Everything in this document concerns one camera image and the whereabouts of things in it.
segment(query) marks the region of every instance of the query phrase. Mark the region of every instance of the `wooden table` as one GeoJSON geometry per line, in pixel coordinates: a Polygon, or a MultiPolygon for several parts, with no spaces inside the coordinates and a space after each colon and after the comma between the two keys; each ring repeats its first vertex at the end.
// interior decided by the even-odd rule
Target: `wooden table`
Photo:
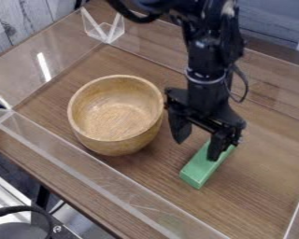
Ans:
{"type": "MultiPolygon", "coordinates": [[[[151,80],[163,91],[167,86],[184,87],[178,71],[100,45],[15,110],[231,238],[282,238],[299,200],[299,67],[257,53],[249,53],[241,64],[253,76],[253,93],[251,100],[233,106],[249,128],[243,144],[202,190],[194,190],[178,177],[210,137],[198,128],[178,145],[164,115],[154,143],[134,155],[111,158],[83,147],[65,115],[72,94],[92,79],[135,75],[151,80]]],[[[0,152],[118,236],[163,237],[1,130],[0,152]]],[[[93,161],[68,159],[67,163],[88,176],[98,174],[93,161]]]]}

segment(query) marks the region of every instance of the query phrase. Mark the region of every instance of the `white bracket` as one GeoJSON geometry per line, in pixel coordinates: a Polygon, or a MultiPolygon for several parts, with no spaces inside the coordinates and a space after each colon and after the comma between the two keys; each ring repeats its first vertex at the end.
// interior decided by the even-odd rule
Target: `white bracket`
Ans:
{"type": "Polygon", "coordinates": [[[112,24],[107,22],[98,24],[84,7],[81,8],[81,14],[87,35],[100,40],[103,43],[111,44],[124,34],[124,18],[122,14],[116,14],[112,24]]]}

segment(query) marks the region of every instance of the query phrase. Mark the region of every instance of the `wooden bowl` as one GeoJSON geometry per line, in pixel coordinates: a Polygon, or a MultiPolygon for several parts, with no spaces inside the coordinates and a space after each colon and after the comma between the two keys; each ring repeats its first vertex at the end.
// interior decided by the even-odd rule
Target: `wooden bowl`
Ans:
{"type": "Polygon", "coordinates": [[[72,96],[67,116],[81,143],[108,156],[139,151],[155,138],[163,97],[140,77],[110,76],[85,84],[72,96]]]}

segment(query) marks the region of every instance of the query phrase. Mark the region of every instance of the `bowl rim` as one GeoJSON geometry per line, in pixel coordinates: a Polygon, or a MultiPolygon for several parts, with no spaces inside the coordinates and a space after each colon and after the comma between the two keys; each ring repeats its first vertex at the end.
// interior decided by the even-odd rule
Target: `bowl rim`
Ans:
{"type": "Polygon", "coordinates": [[[163,96],[162,96],[162,93],[159,91],[159,88],[156,87],[156,85],[147,79],[142,78],[142,77],[136,77],[136,76],[130,76],[130,75],[111,75],[111,76],[106,76],[106,77],[99,77],[93,80],[91,80],[88,83],[85,83],[81,88],[75,92],[75,94],[72,95],[71,97],[71,100],[69,100],[69,103],[68,103],[68,106],[67,106],[67,118],[68,118],[68,121],[69,121],[69,124],[71,124],[71,127],[75,129],[75,131],[81,134],[85,138],[91,139],[91,140],[96,140],[99,142],[104,142],[104,143],[115,143],[115,142],[122,142],[122,141],[126,141],[126,140],[130,140],[140,135],[143,135],[154,126],[155,124],[159,122],[159,119],[162,117],[162,114],[163,114],[163,110],[164,110],[164,104],[163,104],[163,96]],[[103,80],[107,80],[110,78],[134,78],[136,80],[139,80],[140,82],[143,82],[144,84],[147,84],[150,86],[150,88],[154,90],[154,92],[156,93],[156,96],[159,98],[159,113],[156,115],[156,117],[152,119],[151,121],[151,124],[148,127],[146,127],[142,131],[131,134],[131,136],[128,136],[127,138],[124,139],[120,139],[120,140],[103,140],[100,138],[96,138],[96,137],[91,137],[88,136],[84,131],[81,130],[81,128],[79,127],[79,125],[76,124],[76,121],[73,119],[73,114],[72,114],[72,107],[73,107],[73,103],[75,103],[75,100],[77,99],[77,96],[81,94],[81,92],[91,86],[93,85],[96,82],[100,82],[103,80]]]}

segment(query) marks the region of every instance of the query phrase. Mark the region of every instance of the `green block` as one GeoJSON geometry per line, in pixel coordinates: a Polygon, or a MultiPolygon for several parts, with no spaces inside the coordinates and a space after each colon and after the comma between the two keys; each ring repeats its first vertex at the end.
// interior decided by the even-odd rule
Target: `green block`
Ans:
{"type": "Polygon", "coordinates": [[[203,148],[199,150],[195,157],[188,161],[179,173],[180,178],[198,190],[202,188],[203,184],[215,172],[215,169],[225,162],[235,149],[235,146],[230,145],[227,150],[222,152],[218,161],[213,162],[207,160],[207,149],[210,143],[211,141],[205,144],[203,148]]]}

